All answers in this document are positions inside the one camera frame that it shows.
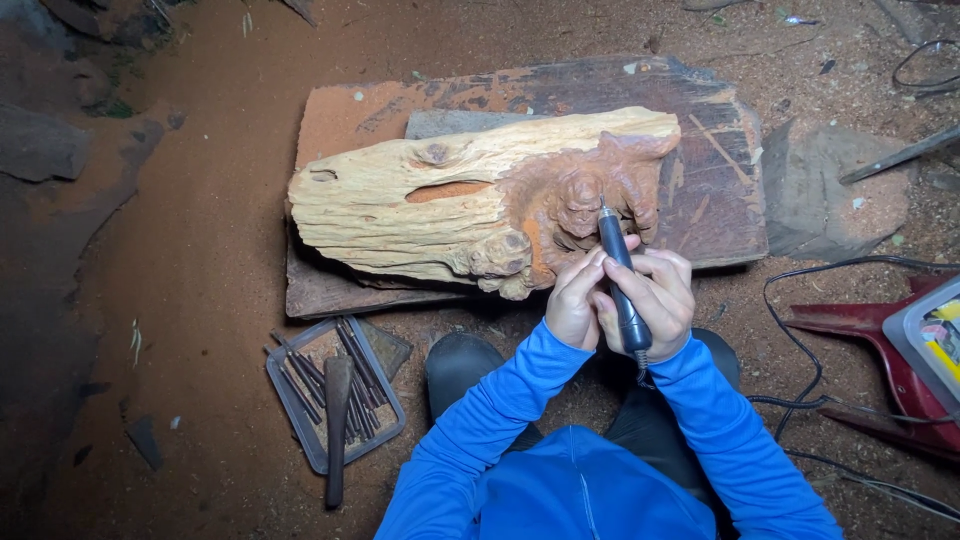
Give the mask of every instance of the red plastic object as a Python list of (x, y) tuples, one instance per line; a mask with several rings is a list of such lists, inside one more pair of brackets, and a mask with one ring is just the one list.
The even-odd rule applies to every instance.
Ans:
[[(947, 416), (940, 402), (914, 373), (910, 364), (883, 334), (883, 321), (909, 306), (924, 294), (937, 288), (952, 276), (920, 276), (910, 278), (911, 295), (893, 304), (815, 304), (791, 306), (793, 318), (784, 321), (791, 328), (823, 333), (863, 337), (880, 352), (886, 379), (898, 414), (937, 419)], [(932, 454), (960, 464), (960, 428), (955, 423), (910, 424), (894, 428), (862, 414), (829, 408), (818, 412), (881, 440), (907, 449)]]

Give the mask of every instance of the black pants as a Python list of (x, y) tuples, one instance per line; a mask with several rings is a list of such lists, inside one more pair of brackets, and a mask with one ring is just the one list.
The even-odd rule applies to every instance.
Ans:
[[(740, 388), (740, 364), (736, 353), (712, 331), (693, 329), (713, 355), (717, 369), (731, 386)], [(469, 333), (452, 333), (438, 341), (426, 358), (427, 392), (434, 421), (474, 384), (505, 362), (486, 340)], [(677, 417), (663, 395), (634, 386), (604, 437), (649, 463), (683, 489), (710, 506), (722, 538), (735, 538), (730, 512), (710, 487), (697, 455), (686, 444)], [(529, 450), (543, 434), (529, 424), (507, 452)]]

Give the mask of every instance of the blue long-sleeve shirt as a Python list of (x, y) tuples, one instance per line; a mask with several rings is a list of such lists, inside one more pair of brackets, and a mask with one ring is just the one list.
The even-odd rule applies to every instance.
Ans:
[[(556, 430), (500, 457), (591, 355), (541, 322), (414, 448), (376, 538), (713, 540), (705, 504), (592, 430)], [(842, 538), (702, 342), (690, 338), (650, 371), (744, 539)]]

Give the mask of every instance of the wooden board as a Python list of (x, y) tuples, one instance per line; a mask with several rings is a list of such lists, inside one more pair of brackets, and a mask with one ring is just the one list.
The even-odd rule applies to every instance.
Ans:
[[(641, 105), (673, 112), (683, 139), (660, 177), (658, 235), (653, 245), (690, 259), (695, 268), (742, 264), (767, 253), (759, 164), (759, 121), (732, 85), (675, 59), (609, 56), (452, 77), (408, 85), (385, 82), (315, 88), (307, 99), (297, 167), (403, 138), (413, 110), (488, 110), (545, 115)], [(461, 298), (410, 283), (362, 285), (342, 264), (313, 257), (294, 237), (288, 250), (287, 314), (332, 313)], [(303, 254), (313, 260), (305, 260)]]

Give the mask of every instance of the carved head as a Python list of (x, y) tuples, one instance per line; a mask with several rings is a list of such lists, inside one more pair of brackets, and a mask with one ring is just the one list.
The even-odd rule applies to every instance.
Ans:
[(603, 182), (592, 173), (577, 171), (564, 178), (554, 208), (557, 223), (578, 238), (596, 233), (602, 192)]

